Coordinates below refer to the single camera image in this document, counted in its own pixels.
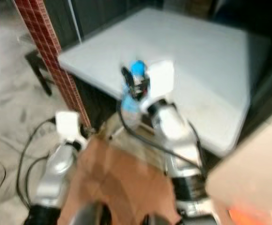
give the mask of orange light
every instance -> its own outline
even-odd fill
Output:
[[[264,225],[258,219],[250,217],[238,210],[229,210],[229,214],[236,225]]]

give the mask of gray floor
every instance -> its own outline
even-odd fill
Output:
[[[18,43],[17,38],[25,32],[26,28],[16,12],[0,13],[0,139],[8,144],[0,141],[0,162],[7,168],[7,178],[0,189],[0,225],[22,224],[27,213],[15,195],[17,151],[21,151],[33,127],[53,116],[57,110],[66,109],[56,88],[52,90],[52,97],[46,96],[25,61],[24,55],[33,49]],[[33,157],[42,156],[57,141],[54,126],[44,126],[28,152]],[[31,162],[31,158],[25,158],[25,171]],[[32,184],[37,182],[42,167],[43,164],[35,168]]]

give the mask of black cylinder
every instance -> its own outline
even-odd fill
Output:
[[[171,178],[176,200],[196,201],[206,197],[205,179],[201,175]]]
[[[24,225],[56,225],[60,213],[60,209],[32,205]]]

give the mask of table top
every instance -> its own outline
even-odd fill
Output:
[[[77,77],[120,98],[120,67],[175,62],[174,101],[218,156],[237,142],[269,41],[218,24],[145,8],[59,56]]]

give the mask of red tile column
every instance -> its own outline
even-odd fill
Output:
[[[15,0],[15,3],[68,108],[78,111],[82,122],[90,127],[72,75],[59,66],[57,57],[62,49],[43,0]]]

